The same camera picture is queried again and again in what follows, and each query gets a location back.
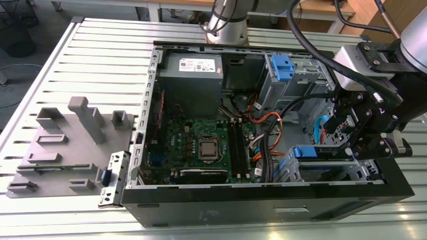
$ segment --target white label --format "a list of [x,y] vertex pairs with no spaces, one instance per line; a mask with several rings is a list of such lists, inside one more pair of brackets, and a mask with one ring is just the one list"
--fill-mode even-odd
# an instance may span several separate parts
[[253,107],[260,110],[261,109],[261,105],[257,102],[253,102]]
[[179,60],[179,71],[215,73],[217,71],[215,69],[215,60],[199,58],[181,58]]
[[263,175],[263,170],[260,168],[255,168],[253,175],[261,176]]

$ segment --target metal table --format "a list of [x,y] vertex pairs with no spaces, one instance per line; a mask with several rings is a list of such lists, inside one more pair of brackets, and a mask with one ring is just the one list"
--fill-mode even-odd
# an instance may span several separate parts
[[[350,35],[307,33],[307,37],[319,49],[334,52],[342,45],[362,41]],[[288,31],[249,29],[248,39],[253,46],[301,47]],[[414,157],[398,160],[416,196],[340,221],[143,228],[124,209],[97,209],[97,195],[7,198],[7,185],[39,126],[35,118],[40,108],[56,107],[68,113],[69,97],[85,96],[101,113],[120,109],[139,114],[153,40],[201,43],[204,34],[196,25],[172,23],[87,18],[69,24],[0,136],[0,238],[100,239],[112,235],[175,240],[426,238],[427,127],[419,119],[403,133]]]

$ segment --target cpu socket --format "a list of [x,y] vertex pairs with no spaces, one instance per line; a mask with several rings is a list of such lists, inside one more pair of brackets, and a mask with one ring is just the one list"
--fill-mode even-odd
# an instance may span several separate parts
[[216,136],[201,136],[199,138],[199,160],[212,164],[219,160],[219,138]]

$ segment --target ram slot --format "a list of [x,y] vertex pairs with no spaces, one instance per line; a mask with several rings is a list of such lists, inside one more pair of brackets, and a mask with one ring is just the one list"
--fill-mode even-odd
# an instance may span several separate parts
[[235,124],[233,133],[235,133],[236,153],[237,153],[237,159],[239,159],[239,173],[240,173],[240,177],[245,178],[248,173],[248,163],[247,163],[247,155],[245,155],[245,139],[243,135],[240,122]]
[[231,175],[233,177],[240,173],[239,168],[239,154],[236,148],[236,138],[235,138],[235,128],[236,125],[233,122],[228,122],[227,124],[227,133],[228,133],[228,151],[229,151],[229,161],[231,161]]

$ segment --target green motherboard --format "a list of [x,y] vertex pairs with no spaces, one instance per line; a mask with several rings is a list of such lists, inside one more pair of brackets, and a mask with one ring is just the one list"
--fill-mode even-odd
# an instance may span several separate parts
[[[241,139],[247,146],[251,141],[249,137],[253,135],[253,125],[243,123],[241,132]],[[204,141],[208,144],[215,143],[215,150],[217,150],[217,153],[215,152],[217,154],[215,160],[201,160],[200,142]],[[256,178],[251,170],[248,150],[245,150],[244,156],[248,174],[237,176],[232,174],[233,163],[229,153],[228,121],[169,120],[167,123],[163,155],[160,157],[156,153],[151,156],[151,163],[161,167],[161,170],[152,171],[153,184],[175,184],[171,182],[171,175],[179,169],[225,170],[228,174],[227,183],[255,183]]]

